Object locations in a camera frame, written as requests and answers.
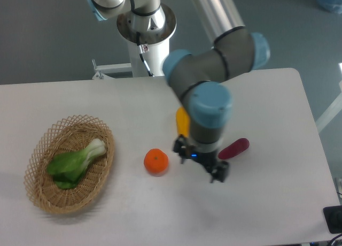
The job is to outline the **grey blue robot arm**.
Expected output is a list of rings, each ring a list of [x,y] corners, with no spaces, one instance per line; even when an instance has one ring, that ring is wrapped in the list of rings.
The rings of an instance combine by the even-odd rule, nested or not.
[[[181,160],[203,166],[212,181],[224,182],[229,164],[217,155],[231,116],[232,97],[223,82],[265,65],[269,44],[247,31],[233,0],[193,0],[212,48],[200,55],[171,51],[176,16],[161,0],[87,0],[97,20],[116,19],[128,46],[133,77],[163,76],[190,118],[189,135],[180,135],[173,150]]]

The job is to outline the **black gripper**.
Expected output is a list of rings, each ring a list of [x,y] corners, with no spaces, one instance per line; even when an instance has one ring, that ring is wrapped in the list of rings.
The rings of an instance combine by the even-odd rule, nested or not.
[[[190,143],[182,134],[174,141],[173,152],[179,155],[181,164],[184,164],[186,160],[191,159],[202,165],[204,169],[211,174],[210,183],[213,183],[214,181],[224,183],[229,174],[229,163],[227,161],[217,160],[218,149],[202,152],[200,151],[199,146]]]

